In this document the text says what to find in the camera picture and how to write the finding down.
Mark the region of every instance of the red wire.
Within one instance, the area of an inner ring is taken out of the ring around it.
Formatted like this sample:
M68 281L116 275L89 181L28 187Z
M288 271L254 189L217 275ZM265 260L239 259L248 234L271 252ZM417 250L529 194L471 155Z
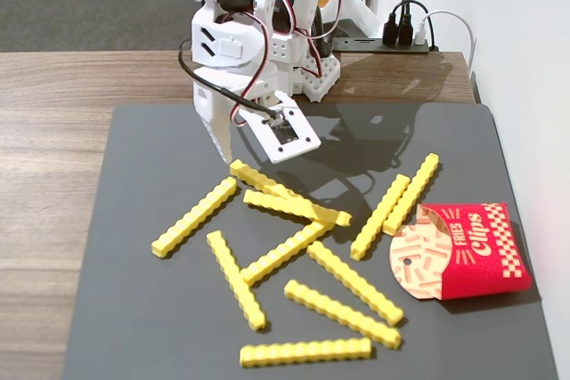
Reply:
M241 98L245 98L248 95L249 91L251 91L251 88L253 88L253 86L256 84L257 80L259 80L259 77L263 73L265 65L267 64L267 59L269 58L269 32L267 30L267 26L264 24L263 21L261 21L258 17L256 17L252 13L243 12L243 15L250 17L250 19L255 21L261 27L261 31L264 35L265 51L264 51L264 57L261 60L261 64L259 64L259 68L257 69L256 74L253 75L253 77L249 81L248 85L246 86L246 88L241 93ZM235 115L236 115L239 107L240 107L240 105L236 102L235 105L232 107L232 111L230 112L230 120L234 124L235 124L234 118L235 118ZM235 125L245 125L245 121L241 121Z
M300 31L302 31L304 36L308 36L304 30L300 30ZM306 67L302 67L301 69L306 71L307 73L312 74L317 79L320 79L320 78L322 78L321 55L319 55L319 51L317 51L317 48L311 39L307 39L307 42L309 44L309 51L311 51L311 55L313 56L313 58L317 64L317 72L315 73L313 70L307 69Z
M280 35L284 35L284 36L290 36L293 33L295 33L295 29L297 28L297 16L295 15L295 9L293 8L293 5L291 4L290 0L282 0L283 3L285 4L285 7L287 8L287 12L289 13L289 20L291 21L291 27L289 32L285 32L285 31L279 31L277 29L275 29L275 33L279 33Z

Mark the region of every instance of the dark gray board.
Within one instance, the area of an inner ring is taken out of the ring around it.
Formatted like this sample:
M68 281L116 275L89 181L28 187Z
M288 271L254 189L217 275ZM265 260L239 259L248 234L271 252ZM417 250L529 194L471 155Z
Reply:
M530 267L487 108L373 103L307 105L304 111L323 138L318 150L274 166L245 130L233 134L234 155L293 190L354 215L351 227L336 227L323 242L405 310L401 350L378 344L373 360L241 368L239 351L245 344L359 336L287 300L282 290L289 279L373 313L302 252L255 286L271 325L264 333L251 331L206 234L221 230L245 267L304 222L246 206L243 190L171 257L160 260L152 255L152 240L226 177L228 169L193 106L125 106L116 110L110 129L63 378L557 378L535 285L512 295L421 302L392 276L389 237L379 239L364 262L348 256L351 240L395 175L412 176L433 151L442 165L420 201L507 202Z

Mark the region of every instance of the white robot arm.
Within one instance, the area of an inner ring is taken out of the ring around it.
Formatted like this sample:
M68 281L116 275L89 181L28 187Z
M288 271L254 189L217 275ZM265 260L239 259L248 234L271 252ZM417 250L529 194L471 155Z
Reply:
M230 126L249 125L269 159L293 158L320 139L290 98L320 101L340 76L332 56L320 58L309 38L318 0L281 0L289 28L273 28L277 0L204 1L192 20L194 105L226 163L232 161Z

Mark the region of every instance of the gray carpet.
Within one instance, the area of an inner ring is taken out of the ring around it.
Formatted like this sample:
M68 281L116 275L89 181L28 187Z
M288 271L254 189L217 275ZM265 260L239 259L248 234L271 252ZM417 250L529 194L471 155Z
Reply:
M176 49L193 0L0 0L0 52Z

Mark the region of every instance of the wood grain surface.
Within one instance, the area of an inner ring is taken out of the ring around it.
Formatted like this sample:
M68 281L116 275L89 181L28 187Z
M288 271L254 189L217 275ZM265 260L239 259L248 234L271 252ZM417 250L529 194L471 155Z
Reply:
M326 101L474 102L460 53L341 60ZM113 108L186 102L173 52L0 53L0 379L61 377Z

